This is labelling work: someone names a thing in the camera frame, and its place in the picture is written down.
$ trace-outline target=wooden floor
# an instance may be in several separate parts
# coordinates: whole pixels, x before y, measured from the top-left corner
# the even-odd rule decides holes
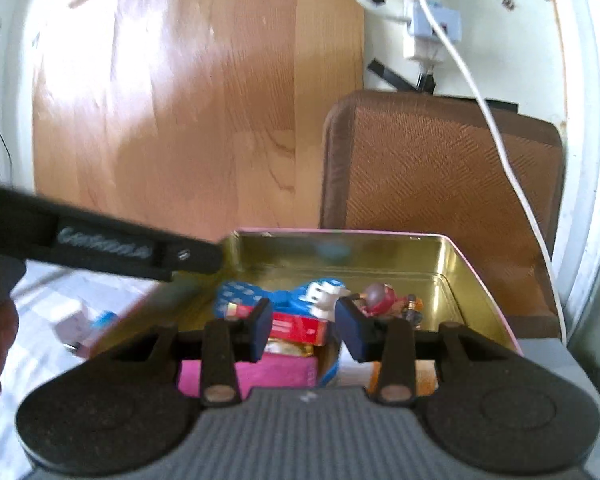
[[[362,87],[353,0],[81,0],[38,51],[40,194],[209,239],[317,226],[322,124]]]

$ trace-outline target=brown mat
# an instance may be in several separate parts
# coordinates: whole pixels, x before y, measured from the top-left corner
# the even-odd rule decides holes
[[[551,248],[564,155],[549,123],[494,110],[509,160]],[[326,123],[321,227],[449,236],[517,336],[555,336],[546,267],[474,102],[356,92]]]
[[[354,0],[80,0],[40,33],[38,192],[209,239],[317,227],[322,126],[362,87]]]

